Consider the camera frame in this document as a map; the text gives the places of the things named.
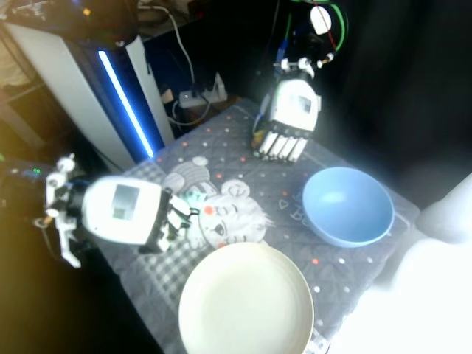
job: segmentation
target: white plate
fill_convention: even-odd
[[[300,270],[258,243],[225,246],[201,261],[178,309],[189,354],[302,354],[313,318]]]

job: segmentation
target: orange cheek spot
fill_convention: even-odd
[[[211,206],[204,207],[204,213],[207,215],[213,215],[213,208]]]

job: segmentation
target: checkered pattern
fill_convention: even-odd
[[[249,185],[251,197],[274,222],[265,233],[264,241],[291,258],[310,286],[315,305],[315,328],[305,353],[325,353],[329,340],[380,273],[395,250],[398,238],[408,231],[419,211],[389,191],[396,218],[387,237],[359,249],[340,249],[326,244],[305,225],[300,188],[317,170],[348,164],[315,142],[309,142],[300,160],[290,166],[254,158],[250,151],[250,136],[255,114],[257,106],[253,103],[238,103],[160,151],[155,160],[141,163],[126,175],[161,183],[175,166],[202,156],[208,161],[206,168],[217,189],[234,178]],[[134,267],[132,273],[122,265],[125,257],[120,255],[118,248],[115,250],[109,243],[101,248],[107,259],[116,264],[114,270],[122,276],[131,301],[164,351],[184,353],[180,337],[166,335],[163,330],[178,326],[176,320],[161,319],[159,313],[149,308],[155,306],[156,301],[163,302],[176,315],[188,276],[212,248],[191,249],[182,238],[164,254],[132,254],[130,260],[139,264],[129,263]],[[141,281],[139,286],[135,281],[137,277]]]

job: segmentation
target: glowing led light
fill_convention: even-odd
[[[110,77],[111,83],[113,83],[113,86],[118,93],[118,97],[121,100],[123,107],[125,107],[126,113],[128,113],[128,116],[134,126],[134,129],[138,133],[138,137],[139,140],[141,140],[142,146],[146,150],[147,155],[149,157],[153,157],[153,149],[150,147],[149,141],[148,139],[146,139],[144,131],[142,131],[141,125],[139,124],[138,119],[136,118],[136,115],[134,114],[133,109],[131,108],[131,105],[128,102],[128,98],[126,98],[125,92],[123,91],[123,88],[121,87],[121,84],[118,81],[118,77],[115,74],[115,71],[113,70],[113,66],[111,66],[108,56],[102,50],[98,52],[98,56],[100,57],[100,60],[102,61],[102,64],[105,67],[108,76]]]

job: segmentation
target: tablecloth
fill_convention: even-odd
[[[419,213],[415,205],[388,190],[395,222],[387,237],[357,249],[327,244],[307,227],[302,187],[318,170],[350,165],[315,141],[295,164],[254,157],[251,128],[257,111],[253,102],[243,100],[126,173],[163,184],[185,198],[202,198],[217,211],[216,221],[201,212],[191,236],[181,237],[164,254],[142,255],[134,246],[97,241],[166,354],[185,353],[178,301],[192,270],[215,247],[245,240],[280,250],[302,271],[315,307],[306,353],[325,353]]]

